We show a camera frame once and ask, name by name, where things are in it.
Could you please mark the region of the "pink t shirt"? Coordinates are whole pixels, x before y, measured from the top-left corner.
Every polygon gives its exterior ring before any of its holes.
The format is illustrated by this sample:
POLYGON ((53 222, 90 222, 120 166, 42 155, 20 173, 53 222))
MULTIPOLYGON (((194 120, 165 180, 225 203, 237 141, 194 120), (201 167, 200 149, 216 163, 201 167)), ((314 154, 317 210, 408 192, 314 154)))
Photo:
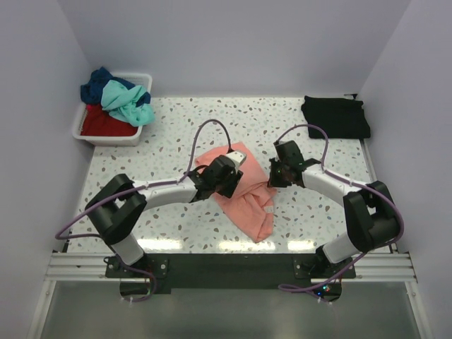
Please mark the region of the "pink t shirt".
POLYGON ((268 186, 268 175, 244 143, 234 143, 232 149, 246 154, 240 167, 243 176, 231 198, 220 194, 214 194, 213 198, 246 236, 255 243, 262 242, 273 233, 273 197, 277 191, 268 186))

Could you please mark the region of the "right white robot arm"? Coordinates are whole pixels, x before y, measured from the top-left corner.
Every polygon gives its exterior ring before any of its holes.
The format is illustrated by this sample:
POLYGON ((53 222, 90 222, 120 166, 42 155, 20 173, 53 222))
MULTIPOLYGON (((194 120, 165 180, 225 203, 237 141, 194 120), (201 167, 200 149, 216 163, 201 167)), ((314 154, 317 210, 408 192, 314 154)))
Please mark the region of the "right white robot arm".
POLYGON ((314 267, 325 278, 357 254, 386 246, 402 234, 403 221, 387 186, 380 181, 354 182, 328 170, 320 160, 303 157, 294 141, 274 142, 268 185, 292 185, 315 191, 342 206, 346 231, 316 250, 314 267))

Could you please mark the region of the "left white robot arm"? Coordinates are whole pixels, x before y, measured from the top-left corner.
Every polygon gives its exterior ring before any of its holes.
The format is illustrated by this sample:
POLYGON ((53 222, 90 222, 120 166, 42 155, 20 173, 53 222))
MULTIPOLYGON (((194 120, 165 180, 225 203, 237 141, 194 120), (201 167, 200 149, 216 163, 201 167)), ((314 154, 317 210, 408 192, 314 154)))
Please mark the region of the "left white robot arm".
POLYGON ((132 230, 143 211, 204 201, 213 194, 231 198, 245 161, 243 152, 232 151, 189 171, 181 180, 137 182, 118 174, 87 204, 85 212, 103 242, 121 259, 122 270, 138 277, 146 269, 145 252, 132 230))

